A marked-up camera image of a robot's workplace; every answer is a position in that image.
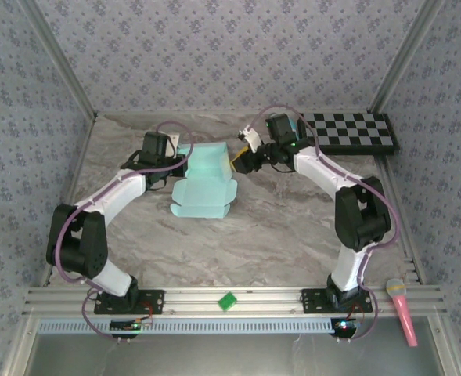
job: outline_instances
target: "green cube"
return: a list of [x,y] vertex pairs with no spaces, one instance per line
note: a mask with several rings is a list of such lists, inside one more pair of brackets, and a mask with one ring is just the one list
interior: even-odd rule
[[228,311],[236,303],[237,303],[237,298],[231,292],[229,292],[227,295],[225,295],[223,298],[221,298],[218,301],[218,305],[224,311]]

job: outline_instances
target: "black and white checkerboard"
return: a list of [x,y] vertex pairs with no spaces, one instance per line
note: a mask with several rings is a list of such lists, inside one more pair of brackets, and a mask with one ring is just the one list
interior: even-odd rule
[[[304,114],[319,136],[325,154],[393,154],[397,148],[388,116],[384,114]],[[298,120],[300,136],[313,136]]]

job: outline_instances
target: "pink microphone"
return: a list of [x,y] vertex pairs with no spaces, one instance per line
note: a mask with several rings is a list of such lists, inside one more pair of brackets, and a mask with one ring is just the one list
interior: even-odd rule
[[408,340],[410,347],[418,346],[415,329],[412,325],[411,316],[409,315],[408,301],[405,298],[405,285],[402,280],[393,278],[387,282],[387,292],[394,301],[395,309],[401,320],[402,329],[404,330],[405,339]]

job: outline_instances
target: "wallpaper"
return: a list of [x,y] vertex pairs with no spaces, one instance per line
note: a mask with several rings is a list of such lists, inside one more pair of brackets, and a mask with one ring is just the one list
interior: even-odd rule
[[427,278],[445,286],[461,341],[461,1],[446,2],[384,111]]
[[18,4],[0,1],[0,371],[86,129]]
[[94,108],[366,108],[422,0],[38,0]]

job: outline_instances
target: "marble surface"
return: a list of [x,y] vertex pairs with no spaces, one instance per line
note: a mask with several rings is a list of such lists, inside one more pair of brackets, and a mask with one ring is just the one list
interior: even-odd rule
[[[109,181],[141,148],[145,130],[168,118],[188,125],[198,143],[226,141],[232,157],[243,146],[237,131],[253,115],[99,117],[76,200]],[[263,121],[257,130],[266,135]],[[359,175],[376,174],[371,157],[334,159]],[[140,286],[324,285],[340,248],[330,198],[304,176],[279,174],[269,166],[249,175],[235,174],[234,179],[239,183],[237,198],[224,219],[171,214],[173,179],[164,189],[137,198],[107,228],[109,257],[136,276]],[[366,270],[367,284],[401,277],[404,257],[397,246],[376,253]],[[57,273],[52,276],[53,285],[63,283]]]

